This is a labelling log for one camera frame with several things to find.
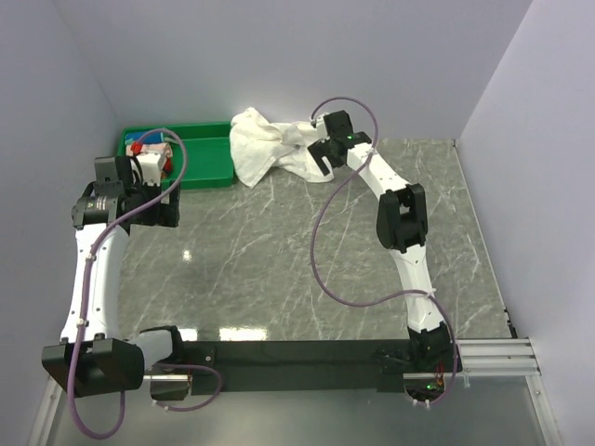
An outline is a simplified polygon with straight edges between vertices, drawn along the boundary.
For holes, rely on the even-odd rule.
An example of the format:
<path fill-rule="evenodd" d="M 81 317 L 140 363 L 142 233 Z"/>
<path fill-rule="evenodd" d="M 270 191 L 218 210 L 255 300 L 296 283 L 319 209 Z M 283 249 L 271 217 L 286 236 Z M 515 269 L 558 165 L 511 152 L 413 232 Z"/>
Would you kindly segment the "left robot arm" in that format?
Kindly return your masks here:
<path fill-rule="evenodd" d="M 75 398 L 140 387 L 154 364 L 168 374 L 187 360 L 174 325 L 145 329 L 130 340 L 119 334 L 118 296 L 132 226 L 175 228 L 179 193 L 162 195 L 170 162 L 160 152 L 99 157 L 91 181 L 72 209 L 77 249 L 73 296 L 55 346 L 42 365 Z"/>

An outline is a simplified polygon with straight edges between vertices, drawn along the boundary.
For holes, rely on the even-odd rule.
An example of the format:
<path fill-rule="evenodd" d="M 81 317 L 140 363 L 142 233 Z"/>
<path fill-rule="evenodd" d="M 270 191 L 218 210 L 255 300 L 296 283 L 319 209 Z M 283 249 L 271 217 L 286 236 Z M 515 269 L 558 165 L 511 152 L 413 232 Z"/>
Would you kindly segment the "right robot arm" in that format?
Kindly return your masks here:
<path fill-rule="evenodd" d="M 322 280 L 315 260 L 315 243 L 326 201 L 316 218 L 311 235 L 310 261 L 315 281 L 322 291 L 338 303 L 352 308 L 368 308 L 396 297 L 405 299 L 407 330 L 410 339 L 409 359 L 405 362 L 419 371 L 436 371 L 451 360 L 452 373 L 460 370 L 455 330 L 444 308 L 435 296 L 427 262 L 429 232 L 426 192 L 397 174 L 377 153 L 376 138 L 357 132 L 346 111 L 323 113 L 311 118 L 317 140 L 308 151 L 328 176 L 332 170 L 347 166 L 352 174 L 337 188 L 360 178 L 377 199 L 376 233 L 383 248 L 395 263 L 402 291 L 371 302 L 349 302 L 331 291 Z"/>

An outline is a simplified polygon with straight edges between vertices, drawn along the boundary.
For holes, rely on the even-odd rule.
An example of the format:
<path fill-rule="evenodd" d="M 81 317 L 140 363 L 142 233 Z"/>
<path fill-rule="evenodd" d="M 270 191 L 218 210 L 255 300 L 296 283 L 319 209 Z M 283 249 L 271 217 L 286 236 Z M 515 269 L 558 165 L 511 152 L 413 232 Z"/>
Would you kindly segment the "white towel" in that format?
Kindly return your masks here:
<path fill-rule="evenodd" d="M 281 168 L 310 183 L 325 183 L 333 174 L 323 174 L 308 147 L 318 140 L 308 122 L 271 123 L 250 107 L 231 119 L 231 158 L 238 179 L 254 188 L 273 167 Z"/>

